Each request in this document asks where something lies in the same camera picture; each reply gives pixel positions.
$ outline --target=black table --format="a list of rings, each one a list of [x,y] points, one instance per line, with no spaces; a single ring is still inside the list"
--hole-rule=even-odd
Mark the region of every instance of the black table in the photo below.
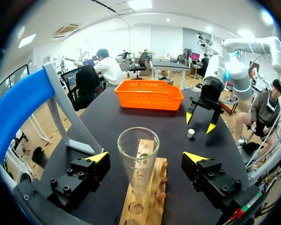
[[[180,109],[175,112],[121,108],[113,88],[108,88],[81,115],[81,120],[99,144],[110,152],[111,169],[95,193],[90,193],[72,215],[94,225],[117,225],[119,223],[128,179],[117,149],[118,136],[127,128],[142,126],[152,129],[160,139],[158,157],[167,158],[168,182],[166,185],[163,225],[215,224],[222,215],[214,209],[205,195],[197,193],[181,169],[184,151],[203,157],[214,157],[222,162],[222,168],[241,179],[248,187],[244,163],[231,133],[220,118],[217,127],[205,134],[213,112],[197,107],[191,123],[186,124],[185,112],[190,106],[189,97],[199,93],[184,90],[185,97]],[[188,127],[196,133],[193,140],[186,137]],[[83,142],[74,128],[69,136]],[[70,167],[69,163],[86,154],[67,150],[60,142],[52,153],[41,178],[49,185],[51,178],[57,178]]]
[[[158,80],[158,73],[156,70],[168,70],[169,79],[171,79],[171,70],[182,71],[182,78],[180,82],[180,89],[184,89],[184,81],[185,81],[185,73],[186,71],[190,71],[191,69],[186,65],[176,62],[162,61],[162,60],[152,60],[150,61],[150,65],[152,68],[152,80]]]

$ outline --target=blue chair back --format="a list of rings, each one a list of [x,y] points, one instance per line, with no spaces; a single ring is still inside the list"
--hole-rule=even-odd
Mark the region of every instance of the blue chair back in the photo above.
[[[0,163],[15,136],[28,117],[54,96],[44,68],[30,74],[12,87],[0,100]]]

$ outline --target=ceiling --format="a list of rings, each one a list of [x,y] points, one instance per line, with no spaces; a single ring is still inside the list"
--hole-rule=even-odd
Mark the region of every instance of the ceiling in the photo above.
[[[130,9],[125,0],[42,2],[35,5],[14,30],[2,71],[25,58],[34,47],[53,41],[54,33],[67,23],[80,24],[81,30],[108,20],[113,20],[109,23],[111,29],[128,24],[152,24],[205,31],[207,26],[212,26],[209,33],[223,39],[237,37],[239,29],[250,30],[257,38],[273,34],[273,29],[262,23],[260,10],[246,0],[152,0],[152,9],[137,11]],[[25,31],[18,38],[23,26]],[[18,49],[21,39],[32,34],[37,34],[33,42]]]

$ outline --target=drinking glass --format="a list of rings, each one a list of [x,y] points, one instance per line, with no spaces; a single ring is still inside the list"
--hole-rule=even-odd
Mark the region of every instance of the drinking glass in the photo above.
[[[158,149],[158,136],[145,127],[129,128],[118,137],[118,150],[136,197],[147,194]]]

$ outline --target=blue chair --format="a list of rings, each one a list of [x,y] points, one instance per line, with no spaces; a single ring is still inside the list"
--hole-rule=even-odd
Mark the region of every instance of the blue chair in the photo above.
[[[0,100],[0,164],[16,132],[45,101],[66,146],[92,155],[103,152],[75,113],[49,63],[18,82]],[[70,139],[62,125],[57,104],[87,143]]]

